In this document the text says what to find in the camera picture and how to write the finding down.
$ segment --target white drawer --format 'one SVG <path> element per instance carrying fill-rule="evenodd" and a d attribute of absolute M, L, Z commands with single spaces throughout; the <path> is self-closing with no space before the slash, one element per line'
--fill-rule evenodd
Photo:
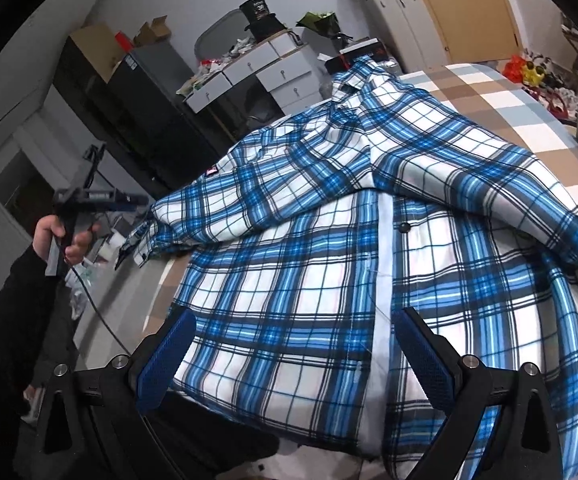
<path fill-rule="evenodd" d="M 283 107 L 283 112 L 287 115 L 296 115 L 300 112 L 304 112 L 310 106 L 313 106 L 317 103 L 322 101 L 322 97 L 320 96 L 320 92 L 316 92 L 315 94 L 307 95 L 307 97 L 300 99 L 290 105 Z"/>
<path fill-rule="evenodd" d="M 292 50 L 296 50 L 298 48 L 298 46 L 295 44 L 295 41 L 293 40 L 293 37 L 291 36 L 291 34 L 289 34 L 289 32 L 281 34 L 277 38 L 274 38 L 273 40 L 269 41 L 269 43 L 271 43 L 271 46 L 274 47 L 274 50 L 278 53 L 278 56 L 280 57 L 286 56 Z"/>
<path fill-rule="evenodd" d="M 262 43 L 231 63 L 224 69 L 223 73 L 231 81 L 231 84 L 235 85 L 247 76 L 266 67 L 269 63 L 273 63 L 276 59 L 278 59 L 278 54 L 269 42 Z"/>
<path fill-rule="evenodd" d="M 262 86 L 272 91 L 310 71 L 311 65 L 302 49 L 261 70 L 256 76 Z"/>
<path fill-rule="evenodd" d="M 284 108 L 318 92 L 319 89 L 320 80 L 312 72 L 309 72 L 272 90 L 271 95 L 274 97 L 275 102 L 278 103 L 278 106 Z"/>
<path fill-rule="evenodd" d="M 194 90 L 194 93 L 187 99 L 187 104 L 192 110 L 198 113 L 210 104 L 211 101 L 224 94 L 229 88 L 231 88 L 231 83 L 229 83 L 227 78 L 223 74 L 216 74 L 201 89 Z"/>

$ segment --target black sleeve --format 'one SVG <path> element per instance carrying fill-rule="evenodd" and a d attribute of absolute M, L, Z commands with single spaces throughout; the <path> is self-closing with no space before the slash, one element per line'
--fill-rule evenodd
<path fill-rule="evenodd" d="M 18 419 L 28 409 L 29 385 L 54 306 L 57 278 L 29 247 L 11 268 L 0 290 L 0 468 L 10 470 Z"/>

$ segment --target yellow door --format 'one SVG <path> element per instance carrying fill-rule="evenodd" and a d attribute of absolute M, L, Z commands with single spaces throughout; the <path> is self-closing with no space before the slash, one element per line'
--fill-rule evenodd
<path fill-rule="evenodd" d="M 520 44 L 508 0 L 424 0 L 454 63 L 508 59 Z"/>

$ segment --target blue and white plaid shirt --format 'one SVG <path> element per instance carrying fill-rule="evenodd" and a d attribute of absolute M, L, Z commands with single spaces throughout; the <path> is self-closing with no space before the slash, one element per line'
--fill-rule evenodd
<path fill-rule="evenodd" d="M 195 247 L 175 303 L 197 336 L 175 387 L 292 440 L 405 477 L 444 416 L 393 335 L 413 306 L 460 354 L 545 372 L 578 471 L 578 206 L 536 156 L 370 59 L 331 102 L 242 139 L 156 202 L 140 264 Z M 493 427 L 488 410 L 461 478 Z"/>

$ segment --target person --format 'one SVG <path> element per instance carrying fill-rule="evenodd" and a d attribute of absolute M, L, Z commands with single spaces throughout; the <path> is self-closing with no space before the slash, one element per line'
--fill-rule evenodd
<path fill-rule="evenodd" d="M 96 230 L 94 224 L 77 234 L 66 248 L 65 259 L 71 265 L 82 262 Z M 64 234 L 57 216 L 41 218 L 32 244 L 12 264 L 0 290 L 0 478 L 18 478 L 12 467 L 18 425 L 20 416 L 29 411 L 23 391 L 31 382 L 60 280 L 45 276 L 45 268 L 52 238 Z"/>

